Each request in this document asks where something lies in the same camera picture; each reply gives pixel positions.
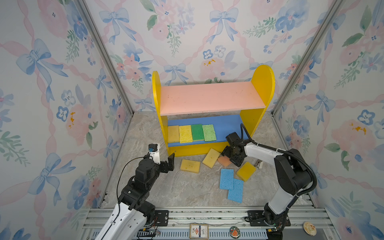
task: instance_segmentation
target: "shelf side panel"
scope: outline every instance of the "shelf side panel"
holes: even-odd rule
[[[163,133],[164,142],[168,151],[168,118],[167,116],[160,116],[160,105],[161,105],[161,83],[160,77],[157,71],[152,74],[152,88],[153,88],[153,99],[155,102],[157,116],[159,117],[159,123],[161,131]]]
[[[247,109],[240,112],[246,129],[253,136],[275,93],[275,75],[272,68],[267,65],[259,66],[251,82],[266,106],[263,109]]]

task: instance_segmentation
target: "sticker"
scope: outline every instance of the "sticker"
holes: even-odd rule
[[[238,227],[233,226],[229,229],[229,234],[231,235],[232,238],[237,239],[240,237],[240,230]]]
[[[208,239],[208,225],[207,224],[191,224],[189,238]]]

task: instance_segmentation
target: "pink shelf board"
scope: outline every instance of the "pink shelf board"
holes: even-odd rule
[[[161,87],[160,115],[265,108],[251,82]]]

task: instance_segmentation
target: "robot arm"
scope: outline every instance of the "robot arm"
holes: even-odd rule
[[[145,225],[154,224],[155,206],[146,199],[159,174],[174,170],[175,154],[168,157],[168,162],[162,162],[157,144],[150,144],[148,149],[96,240],[132,239]]]
[[[315,189],[316,176],[298,150],[284,151],[256,143],[251,139],[243,124],[241,128],[242,135],[244,129],[248,139],[243,139],[243,136],[239,138],[235,132],[229,134],[226,139],[230,146],[224,149],[222,155],[227,156],[238,167],[241,166],[246,156],[250,156],[276,168],[280,186],[273,198],[265,205],[263,217],[254,221],[264,220],[270,226],[279,225],[284,228],[285,224],[282,223],[285,222],[289,208],[301,194]]]

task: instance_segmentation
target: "blue sponge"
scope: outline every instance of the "blue sponge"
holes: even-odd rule
[[[243,202],[244,181],[233,179],[233,189],[228,191],[228,199],[242,203]]]
[[[220,189],[233,189],[233,169],[221,169]]]

